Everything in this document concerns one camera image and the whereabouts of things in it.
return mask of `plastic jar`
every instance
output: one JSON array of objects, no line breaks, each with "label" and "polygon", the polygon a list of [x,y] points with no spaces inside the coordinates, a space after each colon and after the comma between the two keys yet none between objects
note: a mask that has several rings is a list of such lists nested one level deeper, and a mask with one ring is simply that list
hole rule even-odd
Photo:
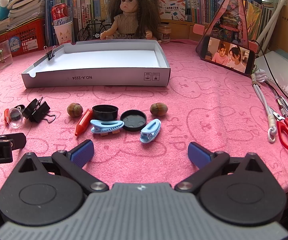
[{"label": "plastic jar", "polygon": [[168,24],[158,25],[157,31],[159,32],[159,39],[162,43],[170,42],[170,33],[172,32],[172,28]]}]

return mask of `red basket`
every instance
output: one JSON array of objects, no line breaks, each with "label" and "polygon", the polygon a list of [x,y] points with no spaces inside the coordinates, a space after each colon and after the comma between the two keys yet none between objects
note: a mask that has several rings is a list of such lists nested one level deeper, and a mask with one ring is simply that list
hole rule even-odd
[{"label": "red basket", "polygon": [[45,46],[44,19],[36,19],[0,35],[0,43],[9,40],[13,57],[42,50]]}]

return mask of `gray ribbed plate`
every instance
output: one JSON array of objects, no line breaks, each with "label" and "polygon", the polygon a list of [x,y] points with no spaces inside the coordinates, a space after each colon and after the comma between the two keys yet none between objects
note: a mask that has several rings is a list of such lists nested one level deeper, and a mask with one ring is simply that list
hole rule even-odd
[{"label": "gray ribbed plate", "polygon": [[277,222],[255,228],[225,224],[204,211],[191,193],[167,183],[116,183],[92,193],[70,218],[45,227],[10,222],[1,240],[279,240],[287,231]]}]

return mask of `smartphone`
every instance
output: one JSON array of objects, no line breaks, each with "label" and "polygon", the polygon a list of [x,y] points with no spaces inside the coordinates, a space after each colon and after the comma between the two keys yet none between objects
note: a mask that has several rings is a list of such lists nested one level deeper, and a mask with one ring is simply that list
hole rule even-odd
[{"label": "smartphone", "polygon": [[255,61],[255,52],[235,43],[205,36],[200,58],[237,73],[249,76]]}]

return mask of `acorn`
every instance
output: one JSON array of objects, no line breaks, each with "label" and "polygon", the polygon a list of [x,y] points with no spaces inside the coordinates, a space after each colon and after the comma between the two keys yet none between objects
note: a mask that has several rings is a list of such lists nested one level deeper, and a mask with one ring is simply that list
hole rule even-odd
[{"label": "acorn", "polygon": [[71,103],[69,104],[69,106],[67,107],[67,113],[71,116],[71,117],[79,117],[82,115],[83,113],[83,108],[80,104],[78,103]]},{"label": "acorn", "polygon": [[153,115],[162,116],[167,113],[168,107],[164,103],[154,103],[151,105],[149,111]]}]

